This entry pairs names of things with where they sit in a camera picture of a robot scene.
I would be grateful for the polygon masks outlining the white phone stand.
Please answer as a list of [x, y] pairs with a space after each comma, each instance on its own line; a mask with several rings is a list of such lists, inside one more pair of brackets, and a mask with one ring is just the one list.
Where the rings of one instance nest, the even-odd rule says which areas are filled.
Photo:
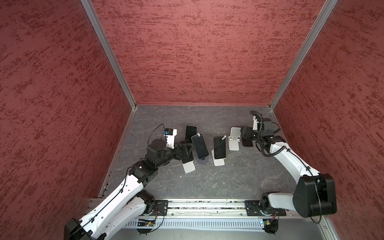
[[241, 128], [232, 127], [230, 136], [229, 136], [229, 150], [230, 151], [239, 151], [240, 150], [240, 140], [241, 140]]
[[225, 165], [225, 158], [223, 159], [216, 159], [215, 158], [215, 151], [212, 150], [212, 157], [215, 167], [224, 166]]

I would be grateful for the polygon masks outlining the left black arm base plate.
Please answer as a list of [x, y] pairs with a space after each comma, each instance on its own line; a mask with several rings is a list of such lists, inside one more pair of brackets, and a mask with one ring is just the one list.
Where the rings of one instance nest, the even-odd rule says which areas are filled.
[[147, 205], [143, 215], [155, 217], [159, 212], [167, 215], [168, 205], [168, 200], [154, 200]]

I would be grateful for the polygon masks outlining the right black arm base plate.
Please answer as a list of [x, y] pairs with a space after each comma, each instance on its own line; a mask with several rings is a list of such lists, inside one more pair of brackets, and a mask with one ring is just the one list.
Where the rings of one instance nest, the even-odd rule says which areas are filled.
[[245, 210], [248, 217], [286, 217], [287, 213], [285, 210], [277, 209], [271, 213], [265, 213], [261, 210], [260, 201], [245, 201]]

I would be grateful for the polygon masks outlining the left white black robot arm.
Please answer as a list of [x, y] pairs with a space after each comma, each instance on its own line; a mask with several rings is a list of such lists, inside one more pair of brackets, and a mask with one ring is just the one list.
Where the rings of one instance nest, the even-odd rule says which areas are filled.
[[193, 148], [189, 140], [175, 143], [173, 148], [162, 139], [152, 141], [146, 155], [127, 169], [124, 180], [107, 198], [80, 220], [71, 219], [65, 225], [64, 239], [109, 240], [134, 218], [156, 213], [155, 198], [145, 186], [171, 160], [189, 160]]

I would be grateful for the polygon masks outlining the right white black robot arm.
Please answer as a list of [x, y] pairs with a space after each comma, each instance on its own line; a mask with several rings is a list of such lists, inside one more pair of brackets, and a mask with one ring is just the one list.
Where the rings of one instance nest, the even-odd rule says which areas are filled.
[[243, 126], [241, 137], [251, 140], [266, 158], [277, 159], [296, 182], [291, 194], [263, 193], [259, 209], [265, 216], [278, 210], [295, 211], [303, 218], [321, 218], [337, 212], [336, 183], [329, 174], [322, 174], [299, 157], [284, 138], [273, 130], [272, 120], [257, 111], [250, 111], [253, 126]]

